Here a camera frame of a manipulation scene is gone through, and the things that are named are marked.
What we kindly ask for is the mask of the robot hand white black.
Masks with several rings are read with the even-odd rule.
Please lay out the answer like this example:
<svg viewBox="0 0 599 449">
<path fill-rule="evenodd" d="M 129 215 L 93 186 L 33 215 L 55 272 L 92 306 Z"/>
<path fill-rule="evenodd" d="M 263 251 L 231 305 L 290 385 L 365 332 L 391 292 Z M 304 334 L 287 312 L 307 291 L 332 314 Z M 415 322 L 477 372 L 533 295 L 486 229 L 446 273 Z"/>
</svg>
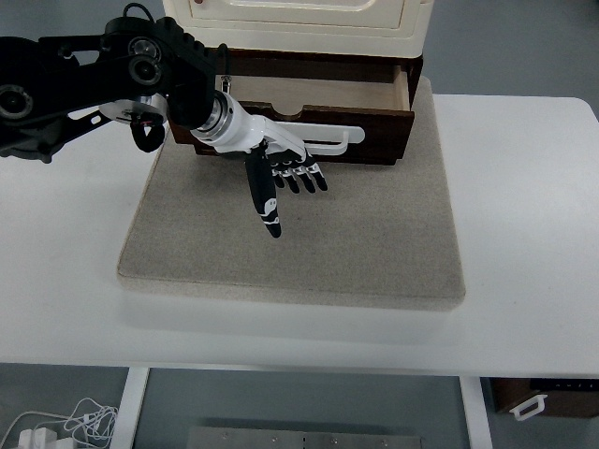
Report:
<svg viewBox="0 0 599 449">
<path fill-rule="evenodd" d="M 312 194 L 328 189 L 301 138 L 264 116 L 248 113 L 230 94 L 215 93 L 209 119 L 192 135 L 223 157 L 243 159 L 256 212 L 274 238 L 282 233 L 277 188 L 288 186 L 297 194 L 302 181 Z"/>
</svg>

